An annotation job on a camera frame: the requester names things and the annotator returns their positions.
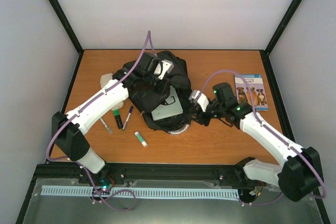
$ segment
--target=dog picture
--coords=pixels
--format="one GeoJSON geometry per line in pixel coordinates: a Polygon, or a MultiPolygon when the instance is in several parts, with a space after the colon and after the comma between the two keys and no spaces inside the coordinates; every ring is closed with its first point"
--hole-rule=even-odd
{"type": "Polygon", "coordinates": [[[238,87],[237,90],[238,90],[238,103],[240,104],[243,102],[247,102],[247,97],[244,88],[238,87]]]}
{"type": "Polygon", "coordinates": [[[267,101],[266,101],[266,96],[264,94],[263,89],[257,89],[258,92],[258,98],[259,98],[259,105],[266,106],[267,101]]]}
{"type": "MultiPolygon", "coordinates": [[[[255,91],[255,88],[250,86],[250,90],[251,90],[252,95],[253,95],[254,106],[258,106],[259,105],[259,97],[258,97],[258,95],[255,91]]],[[[246,88],[246,93],[247,93],[247,102],[248,102],[248,104],[252,105],[251,95],[250,95],[250,92],[248,91],[248,88],[246,88]]]]}

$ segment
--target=wooden table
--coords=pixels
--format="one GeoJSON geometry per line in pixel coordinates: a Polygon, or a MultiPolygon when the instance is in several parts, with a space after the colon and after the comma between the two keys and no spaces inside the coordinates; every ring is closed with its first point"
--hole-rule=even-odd
{"type": "MultiPolygon", "coordinates": [[[[259,51],[247,50],[171,50],[186,60],[192,89],[200,89],[213,72],[220,69],[235,70],[241,74],[261,74],[263,77],[269,111],[261,115],[277,130],[281,131],[279,119],[259,51]]],[[[124,63],[136,60],[139,50],[85,50],[66,111],[84,103],[100,89],[100,77],[114,73],[124,63]]],[[[215,76],[205,89],[212,98],[212,86],[228,82],[234,88],[232,74],[215,76]]],[[[124,122],[132,105],[127,99],[120,114],[124,122]]],[[[263,162],[276,164],[275,159],[252,137],[235,127],[229,128],[219,120],[212,120],[209,127],[192,122],[181,135],[169,135],[147,127],[140,112],[134,110],[127,129],[118,130],[113,112],[103,119],[113,130],[109,135],[98,120],[87,133],[91,147],[107,162],[113,163],[168,163],[168,164],[235,164],[245,157],[255,157],[263,162]],[[148,146],[143,147],[134,136],[139,131],[148,146]]],[[[61,156],[62,151],[54,147],[52,157],[61,156]]]]}

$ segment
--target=black backpack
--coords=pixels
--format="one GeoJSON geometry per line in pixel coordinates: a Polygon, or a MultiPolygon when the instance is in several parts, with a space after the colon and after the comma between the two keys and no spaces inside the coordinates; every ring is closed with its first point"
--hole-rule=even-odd
{"type": "MultiPolygon", "coordinates": [[[[156,109],[160,104],[165,103],[168,95],[158,95],[151,93],[151,91],[129,91],[129,99],[134,106],[142,112],[142,116],[147,126],[153,130],[161,130],[165,132],[176,131],[181,129],[185,124],[190,124],[190,117],[188,111],[192,104],[190,103],[189,96],[192,92],[191,82],[187,74],[186,61],[173,55],[170,51],[162,51],[157,53],[161,60],[169,60],[174,64],[174,68],[165,77],[169,79],[170,85],[176,90],[178,99],[180,100],[183,113],[169,118],[160,120],[153,120],[151,112],[156,109]]],[[[135,61],[124,64],[123,67],[130,69],[135,61]]]]}

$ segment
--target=gray wall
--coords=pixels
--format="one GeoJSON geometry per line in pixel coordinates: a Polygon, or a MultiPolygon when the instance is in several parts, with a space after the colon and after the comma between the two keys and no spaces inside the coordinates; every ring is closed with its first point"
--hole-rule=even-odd
{"type": "Polygon", "coordinates": [[[291,0],[59,0],[84,48],[264,49],[291,0]]]}
{"type": "Polygon", "coordinates": [[[336,0],[303,0],[270,58],[297,142],[321,155],[336,223],[336,0]]]}
{"type": "Polygon", "coordinates": [[[0,6],[0,222],[14,223],[77,53],[47,0],[0,6]]]}

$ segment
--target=gray floor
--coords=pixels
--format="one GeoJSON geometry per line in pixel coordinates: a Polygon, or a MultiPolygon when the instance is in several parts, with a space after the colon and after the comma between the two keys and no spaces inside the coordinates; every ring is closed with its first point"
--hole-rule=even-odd
{"type": "MultiPolygon", "coordinates": [[[[39,195],[43,184],[69,185],[70,182],[71,180],[39,181],[24,223],[322,223],[314,201],[309,199],[294,203],[283,197],[278,202],[264,207],[242,207],[236,201],[225,200],[138,199],[131,211],[115,212],[104,204],[93,205],[89,197],[39,195]]],[[[266,202],[277,195],[278,193],[264,190],[256,202],[266,202]]],[[[132,204],[132,200],[116,198],[110,200],[110,203],[125,208],[132,204]]]]}

